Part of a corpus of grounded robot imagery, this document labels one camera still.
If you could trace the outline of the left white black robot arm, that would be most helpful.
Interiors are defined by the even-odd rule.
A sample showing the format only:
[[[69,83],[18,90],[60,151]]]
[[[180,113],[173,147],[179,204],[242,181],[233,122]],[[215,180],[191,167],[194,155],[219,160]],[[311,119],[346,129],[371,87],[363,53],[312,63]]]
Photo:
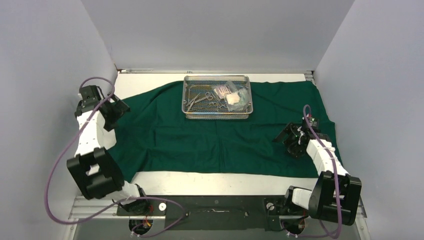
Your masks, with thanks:
[[[88,85],[79,90],[81,100],[74,113],[81,133],[73,158],[66,162],[68,171],[82,195],[87,199],[110,198],[129,214],[145,215],[150,202],[143,189],[124,179],[124,175],[108,152],[116,143],[118,120],[130,107],[112,95],[105,98],[99,86]]]

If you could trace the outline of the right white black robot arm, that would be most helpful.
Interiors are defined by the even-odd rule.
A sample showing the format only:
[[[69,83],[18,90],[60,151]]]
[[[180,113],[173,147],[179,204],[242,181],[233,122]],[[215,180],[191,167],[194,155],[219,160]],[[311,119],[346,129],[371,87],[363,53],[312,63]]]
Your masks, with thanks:
[[[282,201],[289,214],[299,210],[313,219],[351,226],[355,222],[362,182],[344,169],[336,156],[331,138],[322,133],[318,122],[296,124],[290,122],[274,138],[281,142],[290,156],[308,156],[316,168],[318,178],[313,189],[290,186]]]

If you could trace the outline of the metal wire mesh tray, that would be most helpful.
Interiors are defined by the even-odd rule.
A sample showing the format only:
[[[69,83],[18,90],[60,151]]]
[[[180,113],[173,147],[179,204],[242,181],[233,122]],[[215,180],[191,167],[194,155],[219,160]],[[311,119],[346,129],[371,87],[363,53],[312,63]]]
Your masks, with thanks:
[[[224,99],[218,99],[213,93],[212,86],[233,81],[237,89],[246,89],[250,102],[241,110],[229,111]],[[186,112],[187,103],[197,94],[200,99],[205,93],[212,94],[213,99],[194,103],[189,112]],[[253,113],[253,100],[250,79],[246,75],[187,75],[183,79],[181,110],[187,119],[204,120],[242,120]]]

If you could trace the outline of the dark green surgical cloth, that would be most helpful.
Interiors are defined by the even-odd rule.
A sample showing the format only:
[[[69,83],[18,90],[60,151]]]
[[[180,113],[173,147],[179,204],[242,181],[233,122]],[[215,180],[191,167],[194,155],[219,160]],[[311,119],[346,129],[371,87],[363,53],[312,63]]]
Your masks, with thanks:
[[[109,153],[127,181],[142,171],[316,178],[308,156],[292,158],[274,138],[288,123],[301,122],[303,107],[310,105],[320,130],[336,142],[336,125],[317,87],[309,81],[253,82],[251,90],[247,119],[187,119],[181,81],[128,97],[130,112],[118,121]]]

